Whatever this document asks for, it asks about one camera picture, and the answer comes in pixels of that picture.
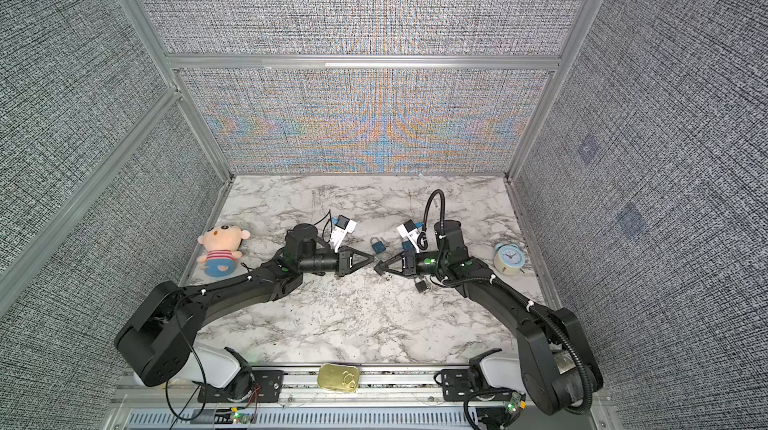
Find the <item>black padlock shackle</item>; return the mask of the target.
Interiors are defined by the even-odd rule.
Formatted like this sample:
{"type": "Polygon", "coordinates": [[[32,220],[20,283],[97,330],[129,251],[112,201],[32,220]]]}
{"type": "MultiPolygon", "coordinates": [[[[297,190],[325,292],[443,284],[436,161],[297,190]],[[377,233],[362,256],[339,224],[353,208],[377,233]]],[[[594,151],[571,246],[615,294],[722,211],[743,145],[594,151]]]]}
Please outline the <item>black padlock shackle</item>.
{"type": "Polygon", "coordinates": [[[386,265],[385,265],[383,262],[381,262],[381,261],[378,261],[378,262],[376,263],[376,265],[374,266],[374,270],[375,270],[375,272],[376,272],[378,275],[380,275],[380,276],[384,276],[384,275],[385,275],[385,273],[386,273],[387,267],[386,267],[386,265]]]}

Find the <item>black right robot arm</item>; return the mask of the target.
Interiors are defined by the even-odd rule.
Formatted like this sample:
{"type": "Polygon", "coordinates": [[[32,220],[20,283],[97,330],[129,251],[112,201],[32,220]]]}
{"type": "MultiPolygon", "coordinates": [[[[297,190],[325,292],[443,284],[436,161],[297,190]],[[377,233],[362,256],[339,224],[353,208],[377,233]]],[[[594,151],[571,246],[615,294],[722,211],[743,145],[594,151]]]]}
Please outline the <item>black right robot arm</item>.
{"type": "Polygon", "coordinates": [[[437,249],[402,251],[374,270],[403,278],[434,277],[482,306],[515,336],[527,396],[545,414],[586,414],[603,377],[578,318],[539,304],[502,281],[464,243],[461,223],[434,225],[437,249]]]}

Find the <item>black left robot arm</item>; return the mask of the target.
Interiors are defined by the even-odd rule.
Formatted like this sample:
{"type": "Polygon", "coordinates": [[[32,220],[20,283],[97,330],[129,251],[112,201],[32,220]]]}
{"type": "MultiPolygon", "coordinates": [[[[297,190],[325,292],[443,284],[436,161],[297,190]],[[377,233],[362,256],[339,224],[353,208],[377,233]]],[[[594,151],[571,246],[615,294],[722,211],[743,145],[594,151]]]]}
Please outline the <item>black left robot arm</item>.
{"type": "Polygon", "coordinates": [[[231,348],[197,343],[197,333],[231,313],[286,297],[306,274],[347,276],[373,260],[346,245],[334,248],[314,226],[300,224],[271,259],[242,275],[196,286],[158,284],[117,333],[114,346],[147,387],[185,379],[199,387],[201,403],[241,402],[257,384],[251,365],[231,348]]]}

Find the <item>gold sardine tin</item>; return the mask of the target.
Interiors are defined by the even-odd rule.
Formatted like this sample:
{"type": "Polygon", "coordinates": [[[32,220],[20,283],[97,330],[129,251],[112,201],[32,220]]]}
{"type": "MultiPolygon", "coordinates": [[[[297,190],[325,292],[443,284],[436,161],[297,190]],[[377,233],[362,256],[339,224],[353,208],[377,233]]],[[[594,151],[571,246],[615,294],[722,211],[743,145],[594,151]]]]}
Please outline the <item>gold sardine tin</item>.
{"type": "Polygon", "coordinates": [[[317,386],[329,391],[354,393],[358,389],[360,377],[358,367],[325,363],[317,373],[317,386]]]}

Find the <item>light blue alarm clock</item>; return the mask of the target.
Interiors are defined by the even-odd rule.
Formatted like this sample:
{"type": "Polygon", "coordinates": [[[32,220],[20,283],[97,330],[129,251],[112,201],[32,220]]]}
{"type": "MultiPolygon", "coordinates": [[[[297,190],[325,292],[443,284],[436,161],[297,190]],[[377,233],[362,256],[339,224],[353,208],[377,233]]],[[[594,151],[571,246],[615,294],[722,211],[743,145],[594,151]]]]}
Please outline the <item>light blue alarm clock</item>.
{"type": "Polygon", "coordinates": [[[493,268],[504,275],[523,273],[526,257],[517,244],[497,244],[494,247],[493,268]]]}

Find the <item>plush doll toy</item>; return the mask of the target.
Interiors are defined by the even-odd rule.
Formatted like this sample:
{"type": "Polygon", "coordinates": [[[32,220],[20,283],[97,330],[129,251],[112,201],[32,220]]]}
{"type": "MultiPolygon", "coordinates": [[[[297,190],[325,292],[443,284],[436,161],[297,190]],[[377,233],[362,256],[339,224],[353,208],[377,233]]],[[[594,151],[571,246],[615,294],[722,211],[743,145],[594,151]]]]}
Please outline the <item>plush doll toy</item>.
{"type": "Polygon", "coordinates": [[[240,247],[251,233],[234,225],[212,227],[197,238],[204,254],[197,262],[204,265],[204,273],[211,278],[224,278],[234,273],[242,258],[240,247]]]}

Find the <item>aluminium front rail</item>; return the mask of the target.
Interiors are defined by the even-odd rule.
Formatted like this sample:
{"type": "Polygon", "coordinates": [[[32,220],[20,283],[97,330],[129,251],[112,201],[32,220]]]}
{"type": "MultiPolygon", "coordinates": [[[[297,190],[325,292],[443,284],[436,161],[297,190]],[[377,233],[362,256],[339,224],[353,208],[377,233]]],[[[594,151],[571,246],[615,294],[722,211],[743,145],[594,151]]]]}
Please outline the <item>aluminium front rail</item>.
{"type": "MultiPolygon", "coordinates": [[[[257,371],[281,371],[279,408],[320,407],[443,407],[441,388],[435,374],[441,369],[464,368],[461,364],[361,365],[359,388],[353,393],[322,389],[317,384],[318,364],[275,364],[257,366],[257,371]]],[[[172,381],[168,387],[144,387],[135,383],[133,374],[125,373],[108,401],[110,410],[128,408],[164,408],[166,397],[179,409],[196,390],[192,383],[172,381]]]]}

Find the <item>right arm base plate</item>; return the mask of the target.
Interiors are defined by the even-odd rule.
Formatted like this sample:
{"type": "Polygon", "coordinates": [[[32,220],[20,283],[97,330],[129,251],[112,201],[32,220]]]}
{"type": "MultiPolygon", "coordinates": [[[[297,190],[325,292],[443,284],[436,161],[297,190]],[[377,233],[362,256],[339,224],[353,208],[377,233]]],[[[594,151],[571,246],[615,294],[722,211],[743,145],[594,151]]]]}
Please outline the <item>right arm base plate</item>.
{"type": "Polygon", "coordinates": [[[513,392],[526,395],[522,385],[494,387],[479,370],[469,368],[442,369],[433,375],[433,379],[447,402],[463,402],[468,397],[478,401],[510,400],[513,392]]]}

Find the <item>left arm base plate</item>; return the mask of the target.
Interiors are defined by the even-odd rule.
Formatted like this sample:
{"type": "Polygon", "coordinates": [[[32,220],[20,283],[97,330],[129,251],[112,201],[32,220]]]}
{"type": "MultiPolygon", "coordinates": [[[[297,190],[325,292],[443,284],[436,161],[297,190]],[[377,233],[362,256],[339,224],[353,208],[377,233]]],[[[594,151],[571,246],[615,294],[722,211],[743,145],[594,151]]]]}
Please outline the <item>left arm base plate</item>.
{"type": "Polygon", "coordinates": [[[285,373],[281,370],[251,370],[239,372],[223,388],[207,385],[197,396],[199,403],[276,403],[283,387],[285,373]]]}

